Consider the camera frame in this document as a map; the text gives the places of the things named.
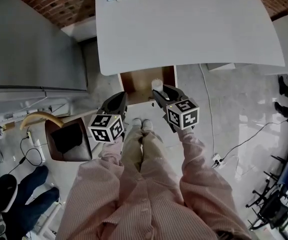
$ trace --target white sneaker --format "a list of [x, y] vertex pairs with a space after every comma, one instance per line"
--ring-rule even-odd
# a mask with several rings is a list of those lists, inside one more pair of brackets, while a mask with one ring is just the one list
[[142, 128], [142, 121], [140, 119], [138, 119], [138, 118], [133, 119], [132, 127], [134, 127], [134, 126], [139, 126], [139, 127]]
[[142, 130], [143, 130], [143, 132], [152, 132], [153, 131], [153, 123], [148, 119], [144, 120]]

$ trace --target power strip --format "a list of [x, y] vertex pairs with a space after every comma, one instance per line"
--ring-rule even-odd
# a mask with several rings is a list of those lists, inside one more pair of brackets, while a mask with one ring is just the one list
[[218, 165], [217, 168], [222, 168], [225, 166], [226, 163], [221, 160], [222, 160], [221, 156], [218, 153], [215, 153], [215, 156], [213, 157], [213, 161], [215, 164]]
[[34, 142], [33, 142], [33, 139], [32, 139], [32, 134], [31, 134], [31, 132], [28, 130], [26, 133], [27, 133], [27, 136], [28, 136], [29, 143], [30, 143], [35, 149], [37, 149], [37, 150], [39, 151], [40, 156], [42, 157], [42, 163], [44, 163], [44, 162], [45, 162], [45, 156], [44, 156], [44, 153], [43, 153], [43, 149], [41, 148], [41, 143], [40, 143], [39, 139], [37, 139], [36, 145], [35, 145]]

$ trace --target drawer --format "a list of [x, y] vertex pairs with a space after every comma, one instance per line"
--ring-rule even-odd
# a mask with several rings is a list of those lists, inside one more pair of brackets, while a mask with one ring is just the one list
[[119, 74], [122, 89], [128, 94], [128, 104], [154, 100], [152, 80], [160, 79], [165, 85], [177, 86], [176, 66], [163, 66]]

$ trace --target cable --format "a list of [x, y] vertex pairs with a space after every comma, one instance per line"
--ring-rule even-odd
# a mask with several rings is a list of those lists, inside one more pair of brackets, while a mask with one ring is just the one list
[[14, 171], [17, 167], [19, 167], [21, 164], [19, 163], [18, 165], [16, 165], [8, 174], [10, 174], [12, 171]]
[[229, 161], [231, 158], [233, 158], [233, 157], [237, 157], [237, 159], [238, 159], [238, 162], [237, 162], [237, 164], [236, 164], [235, 172], [236, 172], [239, 176], [243, 176], [243, 175], [249, 173], [253, 168], [256, 167], [256, 166], [254, 165], [253, 167], [251, 167], [251, 168], [250, 168], [248, 171], [246, 171], [245, 173], [239, 174], [239, 173], [237, 172], [237, 168], [238, 168], [238, 165], [239, 165], [239, 156], [238, 156], [237, 154], [232, 155], [232, 156], [228, 159], [228, 161]]
[[[259, 129], [258, 132], [256, 132], [256, 133], [255, 133], [253, 136], [251, 136], [249, 139], [245, 140], [245, 141], [242, 142], [241, 144], [239, 144], [239, 145], [233, 147], [231, 150], [229, 150], [229, 152], [224, 156], [224, 158], [223, 158], [223, 159], [220, 159], [220, 162], [222, 162], [222, 161], [228, 156], [228, 154], [229, 154], [231, 151], [233, 151], [234, 149], [240, 147], [242, 144], [250, 141], [250, 140], [251, 140], [253, 137], [255, 137], [260, 131], [262, 131], [267, 125], [270, 125], [270, 124], [281, 125], [281, 124], [284, 123], [284, 122], [288, 122], [288, 119], [287, 119], [287, 120], [284, 120], [284, 121], [282, 121], [282, 122], [280, 122], [280, 123], [276, 123], [276, 122], [268, 122], [268, 123], [266, 123], [263, 127], [261, 127], [261, 128]], [[238, 167], [238, 164], [239, 164], [239, 156], [238, 156], [238, 155], [233, 155], [233, 156], [231, 156], [230, 158], [232, 158], [232, 157], [234, 157], [234, 156], [237, 156], [237, 157], [238, 157], [238, 162], [237, 162], [237, 165], [236, 165], [236, 173], [237, 173], [237, 167]], [[219, 165], [220, 165], [219, 162], [216, 161], [216, 162], [214, 162], [214, 164], [212, 165], [212, 168], [215, 169], [215, 168], [217, 168]], [[240, 175], [240, 176], [243, 176], [243, 175], [245, 175], [246, 173], [248, 173], [249, 171], [251, 171], [254, 167], [255, 167], [255, 166], [253, 166], [252, 168], [250, 168], [250, 169], [249, 169], [247, 172], [245, 172], [244, 174], [239, 174], [239, 173], [237, 173], [237, 174]]]
[[229, 150], [229, 152], [224, 156], [224, 158], [223, 158], [223, 159], [220, 159], [220, 162], [222, 162], [222, 161], [228, 156], [228, 154], [229, 154], [231, 151], [233, 151], [235, 148], [238, 148], [238, 147], [240, 147], [242, 144], [250, 141], [253, 137], [255, 137], [258, 133], [260, 133], [267, 125], [271, 125], [271, 124], [280, 125], [280, 124], [282, 124], [282, 123], [284, 123], [284, 122], [288, 122], [288, 119], [287, 119], [287, 120], [284, 120], [284, 121], [282, 121], [282, 122], [280, 122], [280, 123], [276, 123], [276, 122], [268, 122], [268, 123], [266, 123], [263, 127], [260, 128], [260, 130], [259, 130], [258, 132], [256, 132], [256, 133], [255, 133], [253, 136], [251, 136], [249, 139], [245, 140], [243, 143], [241, 143], [241, 144], [233, 147], [231, 150]]
[[210, 97], [209, 97], [209, 92], [208, 92], [208, 88], [207, 88], [207, 84], [206, 84], [206, 79], [205, 79], [205, 75], [204, 75], [204, 72], [202, 70], [202, 66], [201, 64], [198, 64], [199, 68], [200, 68], [200, 71], [202, 72], [202, 75], [203, 75], [203, 79], [204, 79], [204, 84], [205, 84], [205, 87], [206, 87], [206, 92], [207, 92], [207, 96], [208, 96], [208, 101], [209, 101], [209, 110], [210, 110], [210, 117], [211, 117], [211, 122], [212, 122], [212, 133], [213, 133], [213, 155], [215, 155], [215, 136], [214, 136], [214, 124], [213, 124], [213, 113], [212, 113], [212, 106], [211, 106], [211, 103], [210, 103]]
[[[25, 138], [23, 138], [23, 139], [20, 141], [20, 144], [19, 144], [20, 150], [22, 151], [22, 154], [23, 154], [24, 158], [25, 158], [32, 166], [38, 167], [38, 166], [40, 166], [40, 165], [43, 163], [43, 158], [42, 158], [42, 155], [40, 154], [39, 150], [36, 149], [36, 148], [30, 148], [25, 154], [24, 154], [24, 152], [23, 152], [22, 142], [23, 142], [23, 140], [25, 140], [25, 139], [27, 139], [27, 138], [28, 138], [28, 137], [25, 137]], [[27, 154], [28, 154], [28, 152], [30, 152], [31, 150], [36, 150], [36, 151], [38, 152], [39, 156], [40, 156], [40, 163], [37, 164], [37, 165], [36, 165], [36, 164], [33, 164], [33, 163], [27, 158]]]
[[54, 111], [51, 112], [51, 114], [53, 114], [55, 111], [59, 110], [60, 108], [62, 108], [63, 106], [65, 106], [66, 104], [61, 105], [60, 107], [58, 107], [57, 109], [55, 109]]
[[44, 146], [44, 145], [48, 145], [47, 143], [45, 143], [45, 144], [41, 144], [41, 145], [34, 145], [34, 147], [36, 148], [39, 148], [39, 147], [41, 147], [41, 146]]

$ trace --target pink striped shirt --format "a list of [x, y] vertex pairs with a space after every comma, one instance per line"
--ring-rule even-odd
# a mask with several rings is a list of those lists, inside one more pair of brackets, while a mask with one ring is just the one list
[[178, 133], [184, 147], [183, 177], [162, 158], [141, 171], [123, 164], [121, 137], [105, 144], [101, 159], [82, 164], [67, 199], [56, 239], [218, 239], [229, 232], [250, 240], [238, 217], [230, 185], [201, 155], [192, 130]]

